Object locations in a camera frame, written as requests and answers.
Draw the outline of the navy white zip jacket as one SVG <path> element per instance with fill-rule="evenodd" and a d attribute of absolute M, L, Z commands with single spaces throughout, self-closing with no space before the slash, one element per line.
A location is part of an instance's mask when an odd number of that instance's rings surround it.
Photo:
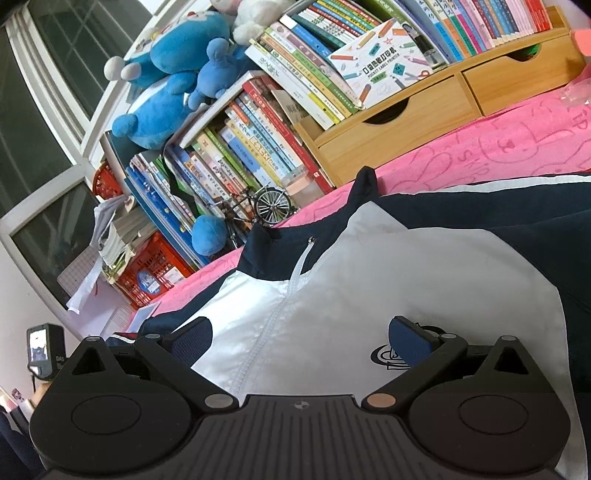
<path fill-rule="evenodd" d="M 211 341 L 190 366 L 238 399 L 363 398 L 407 371 L 411 347 L 389 328 L 397 316 L 474 344 L 517 337 L 570 416 L 558 471 L 589 477 L 586 175 L 382 196 L 365 169 L 344 207 L 253 232 L 235 269 L 139 332 L 211 321 Z"/>

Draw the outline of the blue notebook on blanket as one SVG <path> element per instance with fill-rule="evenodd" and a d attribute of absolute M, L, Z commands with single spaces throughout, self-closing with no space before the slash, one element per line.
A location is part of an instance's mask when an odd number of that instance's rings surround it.
<path fill-rule="evenodd" d="M 154 303 L 151 303 L 151 304 L 148 304 L 144 307 L 139 308 L 136 311 L 133 318 L 131 319 L 131 322 L 128 325 L 128 327 L 126 328 L 125 332 L 126 333 L 137 333 L 139 331 L 141 325 L 154 314 L 154 312 L 157 310 L 159 304 L 160 304 L 160 302 L 157 301 L 157 302 L 154 302 Z"/>

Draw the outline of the red plastic crate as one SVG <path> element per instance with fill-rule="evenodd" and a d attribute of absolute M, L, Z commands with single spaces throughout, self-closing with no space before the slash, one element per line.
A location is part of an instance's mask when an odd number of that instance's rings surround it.
<path fill-rule="evenodd" d="M 119 195 L 129 196 L 123 192 L 107 163 L 102 163 L 94 174 L 92 191 L 102 202 Z M 194 272 L 165 238 L 163 231 L 151 221 L 156 233 L 131 260 L 122 277 L 112 284 L 130 300 L 135 309 L 148 305 Z"/>

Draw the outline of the stack of papers and books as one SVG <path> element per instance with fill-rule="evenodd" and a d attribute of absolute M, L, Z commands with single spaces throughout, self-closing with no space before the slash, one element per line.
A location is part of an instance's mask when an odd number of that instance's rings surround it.
<path fill-rule="evenodd" d="M 131 195 L 119 195 L 95 207 L 94 230 L 89 243 L 92 268 L 67 302 L 67 309 L 80 314 L 98 280 L 109 284 L 119 280 L 155 233 L 155 225 Z"/>

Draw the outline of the miniature bicycle model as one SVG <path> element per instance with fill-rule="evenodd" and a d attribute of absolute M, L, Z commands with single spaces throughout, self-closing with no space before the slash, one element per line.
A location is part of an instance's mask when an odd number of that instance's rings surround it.
<path fill-rule="evenodd" d="M 216 206 L 223 214 L 228 242 L 233 248 L 245 245 L 254 225 L 280 225 L 296 211 L 287 192 L 272 186 L 259 189 L 247 186 L 242 193 L 231 194 Z"/>

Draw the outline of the wooden drawer organizer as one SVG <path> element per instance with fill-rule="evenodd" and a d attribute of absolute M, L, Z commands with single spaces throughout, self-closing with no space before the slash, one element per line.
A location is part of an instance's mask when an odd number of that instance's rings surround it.
<path fill-rule="evenodd" d="M 585 60 L 559 6 L 550 29 L 449 66 L 329 130 L 306 118 L 295 129 L 337 187 L 363 166 L 380 167 L 472 121 L 566 85 Z"/>

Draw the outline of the pink embossed blanket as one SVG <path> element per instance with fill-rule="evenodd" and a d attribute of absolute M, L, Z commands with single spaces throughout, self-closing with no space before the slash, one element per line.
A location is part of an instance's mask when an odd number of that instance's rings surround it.
<path fill-rule="evenodd" d="M 416 193 L 532 176 L 590 172 L 590 98 L 560 88 L 512 105 L 429 142 L 377 169 L 382 194 Z M 280 227 L 324 219 L 346 204 L 352 183 L 304 207 Z M 173 325 L 182 310 L 238 266 L 242 248 L 222 255 L 153 301 L 146 330 Z"/>

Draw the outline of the blue Doraemon plush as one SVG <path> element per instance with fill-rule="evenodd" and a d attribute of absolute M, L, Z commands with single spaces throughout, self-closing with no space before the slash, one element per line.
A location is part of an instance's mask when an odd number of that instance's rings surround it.
<path fill-rule="evenodd" d="M 229 38 L 221 13 L 190 12 L 146 39 L 129 59 L 106 61 L 108 81 L 122 80 L 140 90 L 111 127 L 109 143 L 122 167 L 139 152 L 161 152 L 187 117 L 252 68 Z"/>

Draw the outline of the pocket label printer box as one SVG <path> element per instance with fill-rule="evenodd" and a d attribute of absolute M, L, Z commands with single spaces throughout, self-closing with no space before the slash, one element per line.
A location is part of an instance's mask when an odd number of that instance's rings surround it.
<path fill-rule="evenodd" d="M 395 18 L 335 50 L 329 60 L 365 109 L 447 65 L 421 30 Z"/>

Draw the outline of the row of colourful books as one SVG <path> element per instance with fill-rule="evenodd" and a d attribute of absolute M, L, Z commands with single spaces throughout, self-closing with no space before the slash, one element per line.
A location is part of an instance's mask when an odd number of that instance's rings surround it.
<path fill-rule="evenodd" d="M 395 18 L 439 49 L 447 65 L 437 73 L 549 30 L 547 9 L 540 1 L 300 1 L 238 46 L 252 68 L 187 117 L 161 152 L 139 152 L 122 167 L 111 129 L 101 143 L 122 190 L 197 269 L 225 246 L 202 227 L 224 220 L 217 202 L 272 186 L 300 207 L 335 189 L 296 130 L 306 118 L 329 130 L 368 110 L 329 60 L 335 50 Z"/>

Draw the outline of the pink white bunny plush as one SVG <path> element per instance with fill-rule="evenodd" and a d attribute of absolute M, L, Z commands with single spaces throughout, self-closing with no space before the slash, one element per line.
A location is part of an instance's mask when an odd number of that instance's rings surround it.
<path fill-rule="evenodd" d="M 235 18 L 231 27 L 232 38 L 238 45 L 249 45 L 267 27 L 294 6 L 294 0 L 212 0 L 211 6 L 225 15 Z"/>

